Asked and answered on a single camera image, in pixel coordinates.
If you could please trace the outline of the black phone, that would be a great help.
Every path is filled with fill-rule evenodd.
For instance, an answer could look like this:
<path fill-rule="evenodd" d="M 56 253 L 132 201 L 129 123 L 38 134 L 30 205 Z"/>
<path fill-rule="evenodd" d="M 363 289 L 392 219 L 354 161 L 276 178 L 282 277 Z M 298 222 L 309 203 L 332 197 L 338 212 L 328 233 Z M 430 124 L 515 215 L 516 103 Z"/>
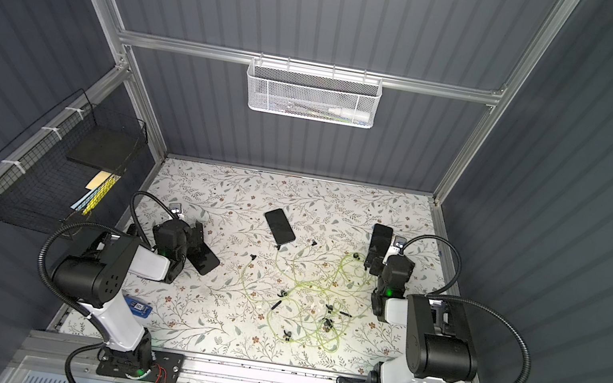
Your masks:
<path fill-rule="evenodd" d="M 295 232 L 293 231 L 286 212 L 283 209 L 275 209 L 264 213 L 268 228 L 274 241 L 278 247 L 287 245 L 296 240 Z"/>
<path fill-rule="evenodd" d="M 187 259 L 199 275 L 207 275 L 220 264 L 216 254 L 202 239 L 194 239 L 190 243 Z"/>
<path fill-rule="evenodd" d="M 363 263 L 364 268 L 370 275 L 379 276 L 383 270 L 383 261 L 391 246 L 394 230 L 382 224 L 375 224 L 371 234 L 370 244 L 368 245 L 367 256 Z"/>

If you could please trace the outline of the green wired earphones tangle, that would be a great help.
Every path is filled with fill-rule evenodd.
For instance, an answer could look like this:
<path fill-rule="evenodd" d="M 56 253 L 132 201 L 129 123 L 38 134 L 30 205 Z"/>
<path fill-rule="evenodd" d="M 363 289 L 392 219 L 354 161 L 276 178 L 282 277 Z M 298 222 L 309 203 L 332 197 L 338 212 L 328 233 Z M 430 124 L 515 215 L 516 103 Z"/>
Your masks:
<path fill-rule="evenodd" d="M 314 243 L 279 247 L 239 273 L 241 289 L 261 327 L 283 343 L 338 352 L 352 324 L 370 318 L 376 279 L 355 251 L 331 252 Z"/>

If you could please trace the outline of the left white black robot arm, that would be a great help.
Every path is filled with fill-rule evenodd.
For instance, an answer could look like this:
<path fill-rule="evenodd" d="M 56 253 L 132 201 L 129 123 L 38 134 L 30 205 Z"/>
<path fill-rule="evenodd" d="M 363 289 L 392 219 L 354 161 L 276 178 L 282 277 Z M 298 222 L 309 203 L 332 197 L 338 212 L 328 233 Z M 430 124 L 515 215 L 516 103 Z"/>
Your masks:
<path fill-rule="evenodd" d="M 170 283 L 188 257 L 204 250 L 203 226 L 171 218 L 152 227 L 155 243 L 137 221 L 126 232 L 82 223 L 64 259 L 46 282 L 69 306 L 90 321 L 102 343 L 106 361 L 121 375 L 145 377 L 154 366 L 152 336 L 132 314 L 122 291 L 129 273 Z"/>

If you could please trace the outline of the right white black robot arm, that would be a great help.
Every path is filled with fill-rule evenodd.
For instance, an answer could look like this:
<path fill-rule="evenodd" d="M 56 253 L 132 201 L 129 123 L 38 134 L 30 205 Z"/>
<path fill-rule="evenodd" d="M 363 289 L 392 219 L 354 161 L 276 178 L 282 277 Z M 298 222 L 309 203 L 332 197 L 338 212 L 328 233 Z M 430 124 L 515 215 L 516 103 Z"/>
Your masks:
<path fill-rule="evenodd" d="M 377 276 L 372 312 L 380 323 L 404 329 L 403 354 L 375 365 L 366 383 L 414 383 L 434 378 L 469 382 L 477 360 L 465 309 L 448 301 L 433 303 L 423 294 L 405 293 L 414 263 L 403 255 L 373 257 L 369 272 Z"/>

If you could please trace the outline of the blue stapler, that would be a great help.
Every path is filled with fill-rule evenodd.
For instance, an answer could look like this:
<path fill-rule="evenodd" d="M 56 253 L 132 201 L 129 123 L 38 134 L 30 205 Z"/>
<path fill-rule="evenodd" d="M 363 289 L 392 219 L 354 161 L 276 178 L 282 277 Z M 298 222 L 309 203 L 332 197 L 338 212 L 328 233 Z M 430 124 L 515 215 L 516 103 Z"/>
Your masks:
<path fill-rule="evenodd" d="M 128 295 L 124 296 L 125 303 L 127 307 L 130 309 L 130 312 L 135 317 L 147 319 L 150 317 L 150 314 L 153 312 L 152 307 L 149 304 L 146 304 L 139 299 L 130 297 Z"/>

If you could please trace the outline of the yellow sticky notes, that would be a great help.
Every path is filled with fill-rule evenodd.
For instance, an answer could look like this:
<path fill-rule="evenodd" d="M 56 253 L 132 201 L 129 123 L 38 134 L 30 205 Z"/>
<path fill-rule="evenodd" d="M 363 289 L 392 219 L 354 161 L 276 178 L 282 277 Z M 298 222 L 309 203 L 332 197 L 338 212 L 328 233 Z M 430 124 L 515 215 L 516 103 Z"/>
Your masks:
<path fill-rule="evenodd" d="M 101 170 L 91 180 L 89 180 L 85 188 L 88 191 L 96 190 L 97 188 L 102 186 L 102 184 L 106 182 L 110 177 L 112 177 L 111 173 Z"/>

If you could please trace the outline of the floral table mat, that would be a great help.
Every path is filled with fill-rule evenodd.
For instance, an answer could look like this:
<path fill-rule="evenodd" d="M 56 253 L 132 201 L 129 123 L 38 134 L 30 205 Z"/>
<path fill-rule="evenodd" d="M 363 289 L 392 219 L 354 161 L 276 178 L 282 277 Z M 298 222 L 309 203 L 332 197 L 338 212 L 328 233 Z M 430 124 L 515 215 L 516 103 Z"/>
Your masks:
<path fill-rule="evenodd" d="M 129 275 L 126 295 L 151 308 L 156 345 L 246 360 L 367 374 L 405 351 L 405 330 L 371 310 L 364 268 L 374 225 L 411 239 L 411 292 L 445 277 L 425 196 L 168 159 L 138 202 L 144 227 L 177 203 L 200 222 L 219 264 L 186 266 L 170 284 Z"/>

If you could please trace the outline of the black notebook in basket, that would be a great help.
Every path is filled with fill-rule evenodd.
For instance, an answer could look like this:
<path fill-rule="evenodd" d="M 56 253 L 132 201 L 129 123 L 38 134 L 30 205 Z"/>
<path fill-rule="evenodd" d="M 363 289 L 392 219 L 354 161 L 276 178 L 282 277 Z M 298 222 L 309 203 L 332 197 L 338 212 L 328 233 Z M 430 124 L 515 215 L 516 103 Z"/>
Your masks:
<path fill-rule="evenodd" d="M 121 174 L 143 147 L 140 137 L 96 126 L 67 152 L 66 159 L 112 174 Z"/>

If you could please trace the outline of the white marker in basket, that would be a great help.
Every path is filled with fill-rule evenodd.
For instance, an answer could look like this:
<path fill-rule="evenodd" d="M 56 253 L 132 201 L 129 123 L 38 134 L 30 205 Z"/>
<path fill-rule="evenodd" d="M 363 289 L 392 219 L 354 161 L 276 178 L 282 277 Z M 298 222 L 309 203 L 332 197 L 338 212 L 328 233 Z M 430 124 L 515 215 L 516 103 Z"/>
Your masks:
<path fill-rule="evenodd" d="M 371 116 L 368 112 L 357 111 L 355 109 L 343 108 L 343 107 L 330 107 L 328 108 L 328 114 L 332 117 L 337 117 L 343 121 L 349 121 L 354 124 L 368 124 Z"/>

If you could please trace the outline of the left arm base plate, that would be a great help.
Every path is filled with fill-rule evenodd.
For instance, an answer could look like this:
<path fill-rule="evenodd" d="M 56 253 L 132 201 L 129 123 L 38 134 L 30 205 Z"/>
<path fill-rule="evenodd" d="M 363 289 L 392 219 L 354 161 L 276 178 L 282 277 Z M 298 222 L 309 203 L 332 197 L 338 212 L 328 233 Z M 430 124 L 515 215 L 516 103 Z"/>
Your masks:
<path fill-rule="evenodd" d="M 110 348 L 98 351 L 96 374 L 103 377 L 127 378 L 143 383 L 176 383 L 184 365 L 185 356 L 165 351 L 154 351 L 139 357 L 141 352 L 118 352 Z"/>

